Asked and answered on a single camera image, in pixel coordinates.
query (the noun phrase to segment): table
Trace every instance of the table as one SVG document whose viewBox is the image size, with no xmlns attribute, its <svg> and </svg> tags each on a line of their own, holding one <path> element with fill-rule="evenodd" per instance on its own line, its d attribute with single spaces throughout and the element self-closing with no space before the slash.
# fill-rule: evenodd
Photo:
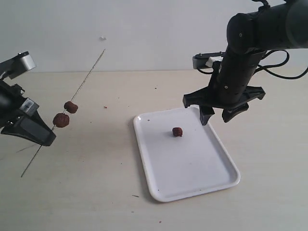
<svg viewBox="0 0 308 231">
<path fill-rule="evenodd" d="M 21 85 L 52 126 L 84 77 L 27 73 L 9 83 Z M 183 107 L 183 94 L 208 80 L 196 71 L 94 72 L 76 97 L 70 125 L 55 130 L 55 142 L 23 178 L 38 146 L 1 135 L 0 230 L 307 230 L 307 77 L 258 73 L 250 85 L 264 88 L 263 100 L 227 124 L 216 110 L 210 122 L 239 168 L 237 186 L 166 204 L 151 198 L 132 120 Z"/>
</svg>

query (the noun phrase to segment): brown food piece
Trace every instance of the brown food piece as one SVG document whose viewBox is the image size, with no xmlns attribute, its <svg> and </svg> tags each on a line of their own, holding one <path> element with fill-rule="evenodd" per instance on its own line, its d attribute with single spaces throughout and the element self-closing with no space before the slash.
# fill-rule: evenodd
<svg viewBox="0 0 308 231">
<path fill-rule="evenodd" d="M 58 113 L 56 116 L 53 118 L 52 123 L 57 127 L 57 128 L 64 128 L 69 124 L 69 116 L 64 114 L 64 113 Z"/>
<path fill-rule="evenodd" d="M 78 106 L 71 101 L 67 101 L 64 104 L 64 109 L 67 110 L 69 113 L 74 114 L 78 110 Z"/>
<path fill-rule="evenodd" d="M 181 128 L 172 129 L 173 136 L 178 137 L 183 135 L 183 130 Z"/>
</svg>

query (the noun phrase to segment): wire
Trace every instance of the wire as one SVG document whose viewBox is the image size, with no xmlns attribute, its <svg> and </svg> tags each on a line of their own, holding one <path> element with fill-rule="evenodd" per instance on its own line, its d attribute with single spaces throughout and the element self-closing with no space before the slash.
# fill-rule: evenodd
<svg viewBox="0 0 308 231">
<path fill-rule="evenodd" d="M 270 56 L 271 54 L 275 53 L 275 52 L 278 52 L 278 51 L 283 51 L 286 53 L 287 57 L 285 58 L 285 60 L 280 63 L 280 64 L 275 64 L 275 65 L 267 65 L 267 66 L 261 66 L 261 65 L 258 65 L 258 69 L 255 71 L 255 73 L 259 72 L 259 71 L 263 71 L 263 70 L 266 70 L 266 69 L 269 69 L 269 68 L 274 68 L 274 67 L 280 67 L 280 66 L 283 66 L 285 64 L 287 64 L 287 62 L 289 62 L 290 60 L 290 54 L 289 52 L 287 52 L 286 50 L 274 50 L 274 51 L 269 51 L 266 55 L 263 56 L 262 60 L 263 59 L 266 59 L 268 56 Z"/>
<path fill-rule="evenodd" d="M 269 51 L 266 55 L 264 55 L 264 57 L 262 58 L 262 60 L 265 59 L 265 58 L 267 58 L 269 55 L 271 55 L 271 54 L 273 54 L 273 53 L 275 53 L 275 52 L 277 52 L 277 51 L 283 51 L 283 52 L 286 53 L 287 56 L 286 56 L 285 60 L 284 60 L 282 63 L 276 64 L 276 65 L 267 65 L 267 66 L 258 65 L 259 68 L 255 71 L 255 73 L 257 73 L 257 72 L 259 72 L 259 71 L 266 71 L 267 73 L 269 73 L 269 74 L 271 74 L 271 75 L 273 75 L 273 76 L 275 76 L 275 77 L 282 78 L 282 79 L 288 79 L 288 80 L 299 79 L 299 78 L 303 77 L 304 75 L 306 75 L 306 74 L 308 73 L 308 67 L 307 67 L 307 69 L 306 69 L 302 74 L 300 74 L 300 75 L 298 75 L 298 76 L 295 76 L 295 77 L 281 76 L 281 75 L 278 75 L 278 74 L 276 74 L 276 73 L 274 73 L 274 72 L 272 72 L 272 71 L 269 71 L 269 70 L 268 70 L 269 68 L 274 68 L 274 67 L 283 66 L 283 65 L 287 64 L 287 62 L 290 60 L 290 54 L 289 54 L 289 52 L 287 52 L 286 50 L 274 50 L 274 51 Z"/>
<path fill-rule="evenodd" d="M 206 72 L 206 71 L 202 71 L 200 69 L 197 69 L 199 72 L 201 72 L 202 74 L 205 74 L 205 75 L 211 75 L 213 74 L 213 71 L 212 72 Z"/>
</svg>

